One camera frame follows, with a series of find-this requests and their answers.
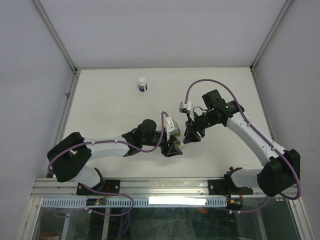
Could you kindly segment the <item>clear jar orange pills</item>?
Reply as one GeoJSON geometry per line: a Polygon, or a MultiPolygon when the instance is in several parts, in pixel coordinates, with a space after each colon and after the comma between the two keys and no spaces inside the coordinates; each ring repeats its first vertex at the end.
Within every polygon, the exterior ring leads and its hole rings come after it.
{"type": "Polygon", "coordinates": [[[175,145],[175,148],[179,149],[180,151],[182,151],[185,148],[185,144],[180,141],[176,141],[174,145],[175,145]]]}

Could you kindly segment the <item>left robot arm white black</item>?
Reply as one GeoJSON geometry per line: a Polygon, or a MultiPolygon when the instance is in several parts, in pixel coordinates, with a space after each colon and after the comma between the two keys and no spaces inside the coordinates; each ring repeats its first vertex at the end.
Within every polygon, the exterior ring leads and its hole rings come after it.
{"type": "Polygon", "coordinates": [[[181,143],[176,137],[178,126],[174,125],[173,134],[167,133],[169,129],[167,124],[157,130],[155,121],[145,119],[133,130],[110,139],[89,139],[73,132],[48,151],[48,170],[60,183],[75,181],[87,186],[93,194],[100,194],[106,186],[105,179],[96,167],[87,165],[88,161],[130,157],[141,152],[144,146],[159,148],[166,158],[182,155],[181,143]]]}

